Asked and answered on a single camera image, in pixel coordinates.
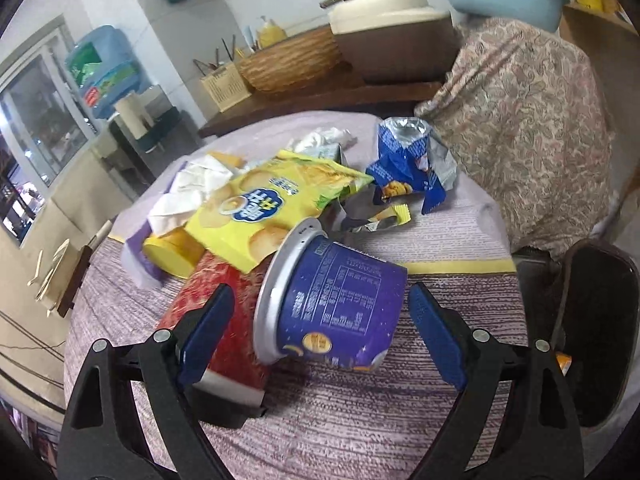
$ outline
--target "white tissue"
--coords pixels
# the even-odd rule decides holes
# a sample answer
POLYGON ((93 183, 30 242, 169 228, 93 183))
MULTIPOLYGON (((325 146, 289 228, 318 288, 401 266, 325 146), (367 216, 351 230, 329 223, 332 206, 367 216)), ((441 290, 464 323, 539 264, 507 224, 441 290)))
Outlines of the white tissue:
POLYGON ((294 153, 303 153, 307 150, 320 148, 329 144, 340 144, 343 150, 353 146, 358 140, 348 130, 340 128, 317 128, 302 139, 292 140, 286 147, 294 153))
POLYGON ((210 155, 188 162, 174 178, 169 193, 162 195, 148 215, 156 236, 185 225, 212 192, 225 186, 236 174, 210 155))

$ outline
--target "chair backrest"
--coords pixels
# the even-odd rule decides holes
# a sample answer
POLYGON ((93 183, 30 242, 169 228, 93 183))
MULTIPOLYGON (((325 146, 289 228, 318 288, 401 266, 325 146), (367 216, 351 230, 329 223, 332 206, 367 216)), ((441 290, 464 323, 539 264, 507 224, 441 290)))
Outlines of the chair backrest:
POLYGON ((611 416, 625 390, 640 320, 638 270, 616 247, 583 240, 567 252, 562 277, 551 343, 573 358, 566 380, 580 425, 595 428, 611 416))

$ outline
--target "window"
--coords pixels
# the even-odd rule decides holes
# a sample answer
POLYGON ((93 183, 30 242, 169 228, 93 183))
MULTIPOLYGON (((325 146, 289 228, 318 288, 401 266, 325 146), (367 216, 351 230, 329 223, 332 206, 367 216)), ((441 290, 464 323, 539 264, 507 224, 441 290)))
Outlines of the window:
POLYGON ((62 68, 55 29, 0 74, 0 220, 22 241, 56 177, 95 129, 62 68))

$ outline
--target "yellow tape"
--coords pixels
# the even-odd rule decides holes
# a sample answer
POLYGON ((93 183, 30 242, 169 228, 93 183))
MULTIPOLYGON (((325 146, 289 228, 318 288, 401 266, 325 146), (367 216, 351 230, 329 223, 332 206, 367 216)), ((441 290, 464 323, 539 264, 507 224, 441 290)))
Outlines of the yellow tape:
POLYGON ((118 236, 118 235, 112 235, 112 234, 109 234, 107 236, 107 238, 109 238, 110 240, 116 240, 117 242, 120 242, 121 244, 123 244, 126 241, 123 237, 118 236))
POLYGON ((400 265, 409 269, 409 274, 496 274, 516 271, 516 266, 511 258, 416 262, 400 265))

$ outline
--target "yellow cup lid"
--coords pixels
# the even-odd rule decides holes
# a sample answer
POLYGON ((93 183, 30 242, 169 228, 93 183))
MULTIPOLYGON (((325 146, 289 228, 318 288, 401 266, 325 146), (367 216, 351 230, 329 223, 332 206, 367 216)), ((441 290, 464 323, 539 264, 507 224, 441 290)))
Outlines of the yellow cup lid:
POLYGON ((151 235, 142 244, 142 252, 153 264, 184 280, 191 276, 204 251, 204 247, 183 229, 176 229, 164 237, 151 235))

